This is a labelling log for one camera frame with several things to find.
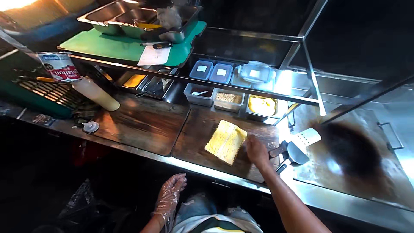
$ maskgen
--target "yellow filling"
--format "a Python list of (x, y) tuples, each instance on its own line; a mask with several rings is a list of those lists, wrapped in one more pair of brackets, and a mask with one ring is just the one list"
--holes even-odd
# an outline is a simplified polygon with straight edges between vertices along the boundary
[(145, 78), (145, 75), (133, 75), (124, 83), (124, 87), (136, 87)]
[(250, 96), (249, 109), (263, 116), (273, 116), (276, 112), (277, 100), (259, 96)]

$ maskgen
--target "person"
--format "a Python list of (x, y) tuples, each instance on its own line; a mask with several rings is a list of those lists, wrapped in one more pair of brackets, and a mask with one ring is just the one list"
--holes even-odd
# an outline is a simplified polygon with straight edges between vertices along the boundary
[[(265, 145), (254, 135), (247, 137), (247, 155), (265, 179), (286, 232), (330, 232), (273, 170)], [(262, 233), (256, 221), (240, 207), (229, 208), (225, 213), (217, 214), (214, 204), (203, 193), (183, 202), (174, 221), (179, 195), (186, 185), (185, 173), (181, 173), (173, 175), (162, 186), (154, 215), (141, 233), (158, 233), (163, 228), (166, 232), (172, 230), (173, 233)]]

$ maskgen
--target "white spoon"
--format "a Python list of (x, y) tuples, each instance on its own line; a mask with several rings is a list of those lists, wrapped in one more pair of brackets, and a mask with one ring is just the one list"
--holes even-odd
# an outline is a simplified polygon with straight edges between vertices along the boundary
[(191, 93), (192, 95), (202, 95), (204, 93), (207, 93), (208, 91), (204, 91), (204, 92), (193, 92)]

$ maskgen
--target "metal spatula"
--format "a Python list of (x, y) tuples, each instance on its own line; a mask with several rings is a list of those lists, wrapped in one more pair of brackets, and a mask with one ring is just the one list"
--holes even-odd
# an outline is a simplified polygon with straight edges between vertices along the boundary
[(277, 157), (279, 154), (283, 155), (283, 162), (276, 169), (276, 173), (280, 174), (287, 165), (300, 166), (309, 161), (309, 157), (305, 155), (299, 147), (297, 147), (293, 142), (283, 141), (280, 143), (280, 146), (276, 149), (269, 151), (269, 159)]

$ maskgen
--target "green cutting board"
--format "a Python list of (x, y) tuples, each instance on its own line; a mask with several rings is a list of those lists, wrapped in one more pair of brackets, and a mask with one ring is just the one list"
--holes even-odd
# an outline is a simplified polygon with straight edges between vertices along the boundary
[[(174, 67), (185, 62), (191, 52), (194, 37), (200, 34), (206, 25), (206, 22), (198, 21), (182, 43), (173, 45), (168, 61), (164, 65)], [(145, 48), (140, 43), (143, 41), (126, 36), (109, 36), (91, 29), (70, 38), (59, 47), (66, 51), (138, 62)]]

